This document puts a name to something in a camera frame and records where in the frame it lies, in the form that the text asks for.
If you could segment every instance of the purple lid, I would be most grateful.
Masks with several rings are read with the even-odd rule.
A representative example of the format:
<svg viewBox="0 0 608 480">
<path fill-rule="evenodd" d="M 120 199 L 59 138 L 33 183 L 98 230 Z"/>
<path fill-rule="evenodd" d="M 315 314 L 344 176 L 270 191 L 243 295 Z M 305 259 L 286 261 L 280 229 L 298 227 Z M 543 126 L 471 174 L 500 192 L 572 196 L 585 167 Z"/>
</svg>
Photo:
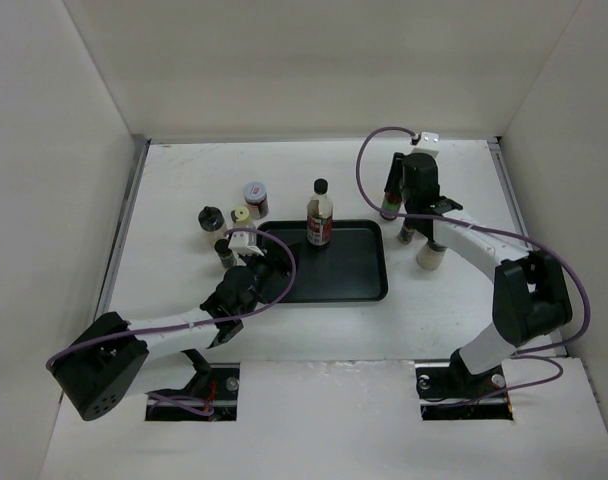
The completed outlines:
<svg viewBox="0 0 608 480">
<path fill-rule="evenodd" d="M 251 182 L 244 187 L 244 200 L 258 203 L 266 198 L 266 187 L 260 182 Z"/>
</svg>

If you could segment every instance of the tray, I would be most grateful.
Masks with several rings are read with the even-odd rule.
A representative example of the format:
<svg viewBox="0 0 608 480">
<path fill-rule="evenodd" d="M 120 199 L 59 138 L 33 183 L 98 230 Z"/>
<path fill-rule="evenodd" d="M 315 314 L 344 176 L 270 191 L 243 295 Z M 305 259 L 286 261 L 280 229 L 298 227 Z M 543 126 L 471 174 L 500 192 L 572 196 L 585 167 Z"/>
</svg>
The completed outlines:
<svg viewBox="0 0 608 480">
<path fill-rule="evenodd" d="M 295 284 L 281 303 L 374 302 L 388 293 L 382 231 L 372 220 L 333 220 L 331 241 L 322 248 L 308 243 L 303 220 L 265 222 L 259 229 L 299 243 Z"/>
</svg>

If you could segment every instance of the red label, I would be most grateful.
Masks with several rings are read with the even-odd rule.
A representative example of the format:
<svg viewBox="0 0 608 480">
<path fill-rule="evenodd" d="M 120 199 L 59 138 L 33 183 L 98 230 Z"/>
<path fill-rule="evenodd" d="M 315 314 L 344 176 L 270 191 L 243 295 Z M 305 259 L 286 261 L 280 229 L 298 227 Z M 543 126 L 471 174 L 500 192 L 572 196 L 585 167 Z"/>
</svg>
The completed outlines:
<svg viewBox="0 0 608 480">
<path fill-rule="evenodd" d="M 333 216 L 328 218 L 306 217 L 306 237 L 313 245 L 326 245 L 331 239 Z"/>
</svg>

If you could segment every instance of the beige bottle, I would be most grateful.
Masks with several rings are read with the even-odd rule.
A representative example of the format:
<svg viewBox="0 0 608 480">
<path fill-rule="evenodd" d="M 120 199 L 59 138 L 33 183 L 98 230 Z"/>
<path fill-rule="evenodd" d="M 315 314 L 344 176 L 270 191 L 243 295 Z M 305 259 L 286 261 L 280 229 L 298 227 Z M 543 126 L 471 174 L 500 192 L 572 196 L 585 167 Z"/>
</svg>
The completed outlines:
<svg viewBox="0 0 608 480">
<path fill-rule="evenodd" d="M 323 247 L 331 240 L 333 231 L 333 201 L 326 194 L 328 182 L 318 178 L 313 184 L 315 195 L 306 207 L 306 238 L 311 245 Z"/>
</svg>

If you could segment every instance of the white wall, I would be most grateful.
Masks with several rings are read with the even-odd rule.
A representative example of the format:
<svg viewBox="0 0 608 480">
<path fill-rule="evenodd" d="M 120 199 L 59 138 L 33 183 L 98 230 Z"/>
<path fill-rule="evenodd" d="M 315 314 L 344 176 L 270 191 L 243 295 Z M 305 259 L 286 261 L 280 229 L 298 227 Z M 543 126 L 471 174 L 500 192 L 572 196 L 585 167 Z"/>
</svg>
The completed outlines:
<svg viewBox="0 0 608 480">
<path fill-rule="evenodd" d="M 573 352 L 608 428 L 608 0 L 582 1 L 502 146 L 530 233 L 586 282 L 593 324 Z"/>
<path fill-rule="evenodd" d="M 502 134 L 579 0 L 65 0 L 132 132 Z"/>
<path fill-rule="evenodd" d="M 61 0 L 0 1 L 0 479 L 39 475 L 44 362 L 91 319 L 132 149 Z"/>
</svg>

